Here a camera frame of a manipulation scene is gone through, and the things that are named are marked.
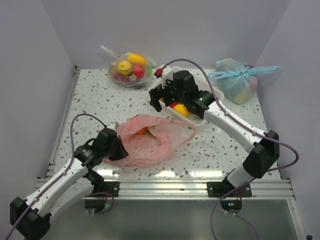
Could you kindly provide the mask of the yellow lemon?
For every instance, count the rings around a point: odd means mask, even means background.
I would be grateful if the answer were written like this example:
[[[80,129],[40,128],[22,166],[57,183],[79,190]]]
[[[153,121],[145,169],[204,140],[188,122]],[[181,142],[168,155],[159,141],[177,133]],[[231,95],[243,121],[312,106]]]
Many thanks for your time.
[[[184,117],[188,117],[189,116],[189,111],[187,110],[187,108],[183,105],[183,104],[176,104],[173,109],[179,113],[180,115],[184,116]]]

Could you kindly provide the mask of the pink plastic bag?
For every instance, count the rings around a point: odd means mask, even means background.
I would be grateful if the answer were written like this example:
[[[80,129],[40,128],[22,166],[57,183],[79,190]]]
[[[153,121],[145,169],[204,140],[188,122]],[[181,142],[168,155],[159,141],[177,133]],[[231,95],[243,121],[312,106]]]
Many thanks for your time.
[[[144,134],[136,134],[146,128]],[[119,125],[118,134],[128,156],[116,161],[105,158],[104,163],[117,167],[151,168],[171,158],[178,147],[192,140],[196,126],[150,114],[138,114]]]

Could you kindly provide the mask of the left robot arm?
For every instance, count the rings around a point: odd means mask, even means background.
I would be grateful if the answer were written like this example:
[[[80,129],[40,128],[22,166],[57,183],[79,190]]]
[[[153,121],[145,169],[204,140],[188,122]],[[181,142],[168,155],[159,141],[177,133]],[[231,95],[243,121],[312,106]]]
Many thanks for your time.
[[[128,156],[119,124],[112,122],[96,138],[77,147],[74,158],[50,180],[25,198],[16,197],[9,205],[9,222],[27,240],[40,240],[50,229],[51,218],[73,201],[105,193],[104,178],[94,167],[104,159],[121,160]]]

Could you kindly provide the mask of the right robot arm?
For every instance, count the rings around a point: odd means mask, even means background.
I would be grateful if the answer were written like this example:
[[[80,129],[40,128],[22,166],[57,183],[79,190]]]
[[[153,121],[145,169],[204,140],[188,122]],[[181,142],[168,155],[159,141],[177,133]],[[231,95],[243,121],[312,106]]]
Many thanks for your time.
[[[181,103],[186,109],[222,129],[248,153],[244,162],[233,169],[214,190],[220,196],[235,196],[241,185],[250,179],[261,179],[280,156],[279,135],[255,128],[238,116],[231,117],[229,109],[216,95],[200,90],[194,76],[187,70],[173,73],[149,90],[150,105],[157,112],[162,105]]]

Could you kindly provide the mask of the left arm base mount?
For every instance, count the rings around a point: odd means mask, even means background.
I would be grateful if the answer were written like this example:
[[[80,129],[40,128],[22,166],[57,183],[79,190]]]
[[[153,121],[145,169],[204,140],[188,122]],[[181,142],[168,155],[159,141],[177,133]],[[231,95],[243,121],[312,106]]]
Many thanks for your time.
[[[94,186],[93,192],[84,198],[85,210],[92,215],[110,212],[119,196],[118,181],[102,181]]]

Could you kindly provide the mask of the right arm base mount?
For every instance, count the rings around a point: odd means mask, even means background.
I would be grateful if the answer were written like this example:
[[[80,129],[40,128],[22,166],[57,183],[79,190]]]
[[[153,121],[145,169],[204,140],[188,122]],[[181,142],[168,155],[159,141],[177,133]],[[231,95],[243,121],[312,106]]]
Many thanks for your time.
[[[209,181],[206,183],[207,195],[209,198],[221,198],[235,187],[224,181]],[[241,211],[243,198],[251,198],[253,196],[250,184],[233,191],[228,196],[222,198],[220,206],[223,210],[237,214]]]

